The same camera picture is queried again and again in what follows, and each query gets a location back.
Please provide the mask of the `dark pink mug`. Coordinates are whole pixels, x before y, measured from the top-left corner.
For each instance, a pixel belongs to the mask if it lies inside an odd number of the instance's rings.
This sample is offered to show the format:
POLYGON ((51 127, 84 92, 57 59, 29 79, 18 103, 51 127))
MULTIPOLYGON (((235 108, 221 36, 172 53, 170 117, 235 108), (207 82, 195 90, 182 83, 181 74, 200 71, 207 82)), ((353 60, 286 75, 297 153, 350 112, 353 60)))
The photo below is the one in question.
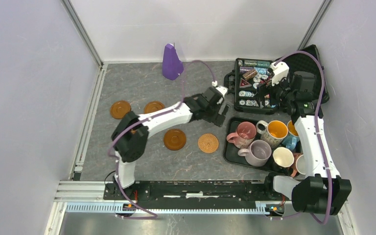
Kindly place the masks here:
POLYGON ((248 121, 241 122, 233 133, 230 133, 226 140, 237 148, 247 148, 257 135, 256 126, 248 121))

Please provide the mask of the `woven round coaster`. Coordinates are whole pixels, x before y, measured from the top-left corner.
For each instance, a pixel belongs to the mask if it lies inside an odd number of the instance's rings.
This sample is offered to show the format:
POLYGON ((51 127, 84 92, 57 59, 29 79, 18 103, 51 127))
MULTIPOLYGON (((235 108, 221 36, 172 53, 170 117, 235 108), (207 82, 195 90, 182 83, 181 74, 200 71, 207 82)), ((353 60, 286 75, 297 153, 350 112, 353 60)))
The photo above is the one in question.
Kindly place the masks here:
POLYGON ((204 153, 213 153, 218 149, 219 141, 215 135, 206 133, 198 139, 198 147, 204 153))

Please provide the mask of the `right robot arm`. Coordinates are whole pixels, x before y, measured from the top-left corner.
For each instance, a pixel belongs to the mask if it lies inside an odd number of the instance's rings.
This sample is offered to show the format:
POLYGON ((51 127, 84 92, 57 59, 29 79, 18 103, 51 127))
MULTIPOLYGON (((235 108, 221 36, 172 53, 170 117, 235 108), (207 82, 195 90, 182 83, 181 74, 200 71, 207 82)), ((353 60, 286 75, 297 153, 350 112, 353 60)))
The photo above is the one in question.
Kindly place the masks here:
POLYGON ((305 179, 270 173, 264 181, 263 194, 275 200, 282 194, 292 202, 296 212, 312 215, 337 215, 346 202, 351 182, 343 179, 333 163, 324 133, 321 98, 315 92, 316 75, 297 71, 292 81, 286 75, 272 75, 271 99, 287 109, 301 142, 305 158, 305 179))

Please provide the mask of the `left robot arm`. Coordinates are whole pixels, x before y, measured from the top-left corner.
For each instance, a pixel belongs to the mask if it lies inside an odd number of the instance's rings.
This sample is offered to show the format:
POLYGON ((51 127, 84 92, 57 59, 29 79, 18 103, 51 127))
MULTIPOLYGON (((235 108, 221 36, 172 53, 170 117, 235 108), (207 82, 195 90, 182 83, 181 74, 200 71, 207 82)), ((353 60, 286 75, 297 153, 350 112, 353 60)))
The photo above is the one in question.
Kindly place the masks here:
POLYGON ((147 141, 158 132, 176 125, 204 120, 220 127, 228 107, 219 113, 228 88, 211 86, 201 94, 185 97, 176 104, 149 114, 128 112, 111 135, 108 155, 116 158, 116 194, 129 199, 134 194, 136 160, 146 149, 147 141))

